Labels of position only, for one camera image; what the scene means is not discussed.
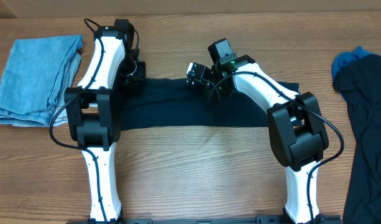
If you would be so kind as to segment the dark navy t-shirt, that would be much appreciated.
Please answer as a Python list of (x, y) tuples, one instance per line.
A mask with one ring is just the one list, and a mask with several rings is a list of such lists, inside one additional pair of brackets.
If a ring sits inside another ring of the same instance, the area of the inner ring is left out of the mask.
[(121, 129), (166, 126), (267, 127), (266, 112), (247, 95), (231, 92), (217, 102), (184, 78), (148, 78), (138, 95), (120, 102)]

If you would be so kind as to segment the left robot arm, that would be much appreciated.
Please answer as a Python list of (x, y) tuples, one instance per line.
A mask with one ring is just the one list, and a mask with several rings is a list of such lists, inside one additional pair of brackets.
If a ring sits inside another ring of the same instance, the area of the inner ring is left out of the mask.
[(139, 34), (127, 19), (93, 31), (94, 53), (78, 86), (67, 88), (65, 109), (72, 140), (88, 169), (91, 211), (88, 223), (123, 223), (115, 173), (121, 135), (119, 97), (140, 93), (146, 64), (139, 59)]

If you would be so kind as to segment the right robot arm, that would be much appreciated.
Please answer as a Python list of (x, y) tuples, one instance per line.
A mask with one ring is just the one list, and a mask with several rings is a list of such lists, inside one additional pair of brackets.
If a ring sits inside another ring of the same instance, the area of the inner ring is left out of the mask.
[(316, 97), (300, 94), (270, 78), (250, 56), (238, 56), (226, 39), (208, 47), (213, 65), (191, 62), (188, 83), (208, 96), (236, 90), (248, 96), (267, 114), (270, 147), (285, 168), (287, 201), (285, 223), (323, 223), (317, 204), (317, 175), (328, 147)]

